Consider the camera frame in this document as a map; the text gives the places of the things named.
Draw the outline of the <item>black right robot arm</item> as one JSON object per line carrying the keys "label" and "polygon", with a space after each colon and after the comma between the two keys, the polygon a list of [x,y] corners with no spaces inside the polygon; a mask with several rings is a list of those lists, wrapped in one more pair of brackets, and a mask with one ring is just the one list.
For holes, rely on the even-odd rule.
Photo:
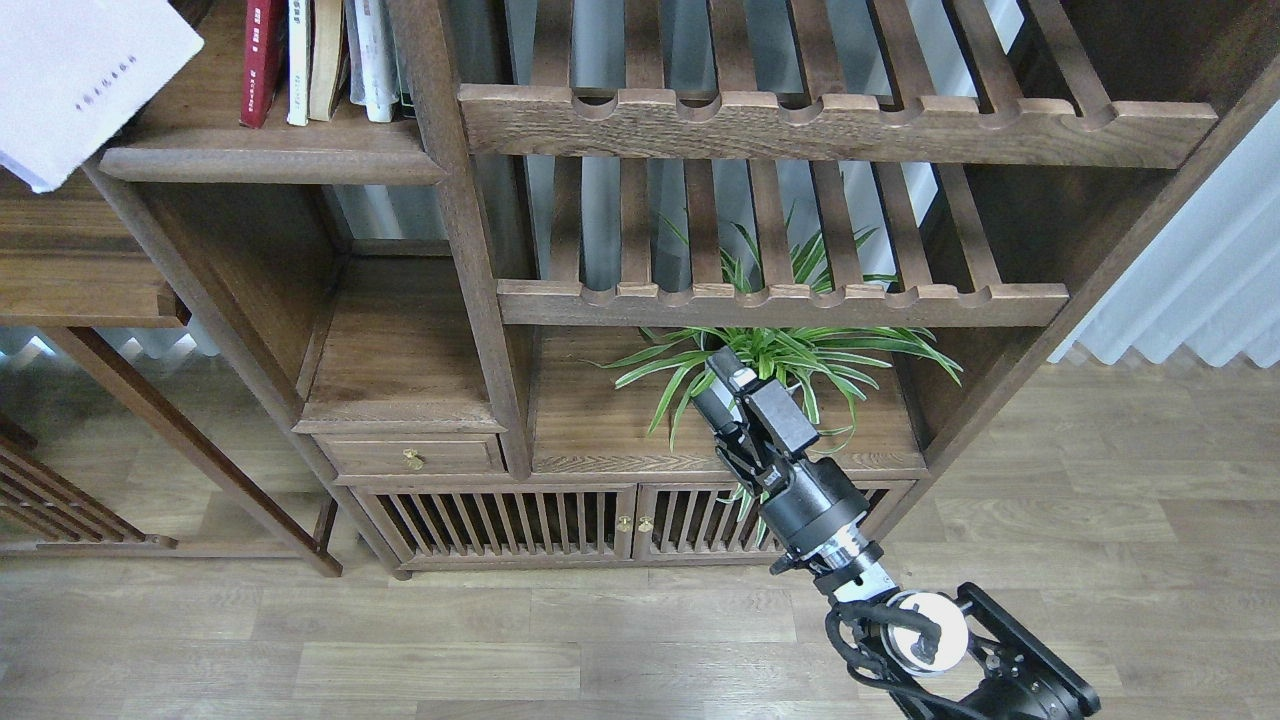
{"label": "black right robot arm", "polygon": [[954,596],[905,591],[860,533],[869,503],[838,464],[810,460],[818,430],[777,380],[723,347],[694,398],[717,456],[783,546],[780,574],[805,568],[829,601],[826,634],[851,678],[910,719],[1083,719],[1096,691],[973,583]]}

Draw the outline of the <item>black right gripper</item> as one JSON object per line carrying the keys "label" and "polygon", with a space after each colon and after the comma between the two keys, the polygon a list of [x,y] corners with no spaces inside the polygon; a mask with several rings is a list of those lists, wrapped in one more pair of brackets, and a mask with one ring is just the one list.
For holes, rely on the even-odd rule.
{"label": "black right gripper", "polygon": [[[707,366],[727,389],[709,386],[692,404],[713,432],[717,456],[760,503],[774,537],[806,557],[838,530],[855,528],[870,503],[833,459],[806,457],[820,436],[790,392],[777,379],[763,380],[728,346]],[[746,434],[746,427],[769,441]]]}

